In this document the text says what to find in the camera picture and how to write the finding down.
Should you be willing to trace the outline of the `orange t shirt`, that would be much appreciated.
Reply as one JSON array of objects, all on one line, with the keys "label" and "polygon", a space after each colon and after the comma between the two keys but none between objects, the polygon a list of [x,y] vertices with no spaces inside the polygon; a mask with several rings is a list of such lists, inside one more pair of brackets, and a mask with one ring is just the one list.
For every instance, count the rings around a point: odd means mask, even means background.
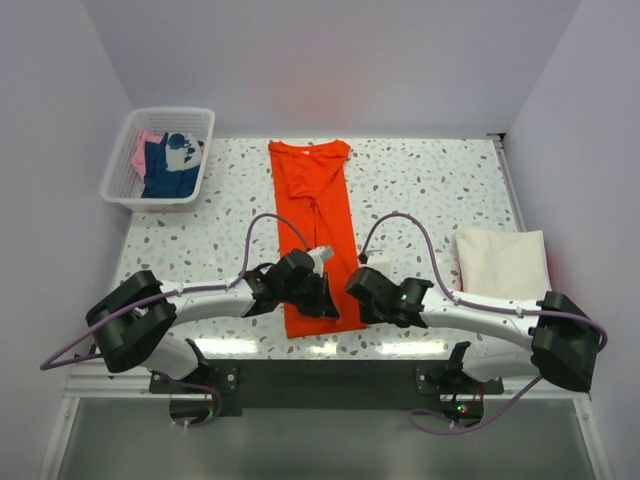
[{"label": "orange t shirt", "polygon": [[344,167],[351,147],[334,140],[319,145],[293,146],[272,142],[268,146],[277,214],[297,229],[278,226],[283,253],[300,248],[301,238],[310,246],[329,246],[334,255],[325,264],[337,320],[304,316],[293,306],[284,307],[288,338],[325,335],[363,329],[358,302],[345,291],[358,268],[351,207]]}]

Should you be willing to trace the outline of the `aluminium frame rail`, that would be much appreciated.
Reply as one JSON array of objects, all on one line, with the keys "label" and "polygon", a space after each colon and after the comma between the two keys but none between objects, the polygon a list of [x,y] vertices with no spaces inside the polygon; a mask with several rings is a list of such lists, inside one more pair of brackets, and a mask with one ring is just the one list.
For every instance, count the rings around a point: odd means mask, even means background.
[{"label": "aluminium frame rail", "polygon": [[99,362],[71,367],[63,388],[64,398],[138,399],[150,396],[151,374],[136,367],[124,373],[111,373]]}]

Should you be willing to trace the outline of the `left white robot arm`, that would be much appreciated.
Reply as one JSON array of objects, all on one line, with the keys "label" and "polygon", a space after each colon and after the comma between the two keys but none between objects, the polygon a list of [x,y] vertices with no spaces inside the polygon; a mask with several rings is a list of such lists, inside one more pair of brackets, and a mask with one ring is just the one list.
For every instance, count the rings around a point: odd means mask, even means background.
[{"label": "left white robot arm", "polygon": [[332,257],[328,246],[295,249],[275,264],[220,284],[163,283],[142,270],[89,310],[86,322],[110,372],[142,366],[169,376],[185,392],[196,392],[207,380],[204,356],[194,341],[169,337],[173,326],[217,317],[255,317],[280,305],[335,323],[339,312],[325,271]]}]

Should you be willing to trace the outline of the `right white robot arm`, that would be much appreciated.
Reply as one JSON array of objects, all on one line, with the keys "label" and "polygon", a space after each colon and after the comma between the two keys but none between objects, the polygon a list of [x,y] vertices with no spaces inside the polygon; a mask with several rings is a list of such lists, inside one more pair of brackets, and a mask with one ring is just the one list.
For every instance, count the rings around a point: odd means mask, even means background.
[{"label": "right white robot arm", "polygon": [[359,268],[347,281],[368,324],[454,329],[503,341],[500,348],[452,353],[448,386],[469,392],[499,377],[539,376],[565,390],[587,393],[604,334],[569,297],[549,291],[541,300],[501,300],[451,291],[418,278],[394,284]]}]

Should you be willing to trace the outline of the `navy blue printed t shirt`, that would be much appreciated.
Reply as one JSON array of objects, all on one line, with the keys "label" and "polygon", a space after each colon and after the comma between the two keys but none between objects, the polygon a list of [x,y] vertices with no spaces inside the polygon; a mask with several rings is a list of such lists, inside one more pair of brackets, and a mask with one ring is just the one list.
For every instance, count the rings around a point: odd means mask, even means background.
[{"label": "navy blue printed t shirt", "polygon": [[187,198],[195,190],[204,143],[192,134],[147,132],[143,198]]}]

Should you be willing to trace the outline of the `white plastic laundry basket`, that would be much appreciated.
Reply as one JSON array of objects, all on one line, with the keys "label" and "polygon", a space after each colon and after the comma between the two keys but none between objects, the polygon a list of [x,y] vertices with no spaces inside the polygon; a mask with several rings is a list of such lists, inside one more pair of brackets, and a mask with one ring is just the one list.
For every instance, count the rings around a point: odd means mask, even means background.
[{"label": "white plastic laundry basket", "polygon": [[[212,145],[215,114],[192,107],[152,107],[134,110],[125,120],[107,164],[101,196],[133,212],[190,212],[196,209],[208,155]],[[160,135],[188,133],[203,142],[202,163],[193,192],[185,198],[144,198],[144,182],[132,158],[141,132]]]}]

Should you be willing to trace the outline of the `pink t shirt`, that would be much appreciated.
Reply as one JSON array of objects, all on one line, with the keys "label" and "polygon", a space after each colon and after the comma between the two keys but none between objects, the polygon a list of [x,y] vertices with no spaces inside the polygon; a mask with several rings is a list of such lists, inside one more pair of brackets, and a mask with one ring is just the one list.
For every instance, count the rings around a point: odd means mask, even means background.
[{"label": "pink t shirt", "polygon": [[147,140],[147,132],[142,130],[136,140],[134,153],[131,158],[131,164],[137,175],[143,179],[146,174],[145,146]]}]

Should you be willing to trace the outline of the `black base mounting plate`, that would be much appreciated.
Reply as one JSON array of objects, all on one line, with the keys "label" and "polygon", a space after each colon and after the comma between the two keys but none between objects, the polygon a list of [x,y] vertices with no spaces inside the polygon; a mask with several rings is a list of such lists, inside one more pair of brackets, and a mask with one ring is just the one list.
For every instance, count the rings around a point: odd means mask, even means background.
[{"label": "black base mounting plate", "polygon": [[414,408],[474,425],[484,397],[504,387],[501,380],[473,380],[449,360],[210,360],[184,380],[154,374],[150,391],[170,396],[171,417],[192,425],[251,409]]}]

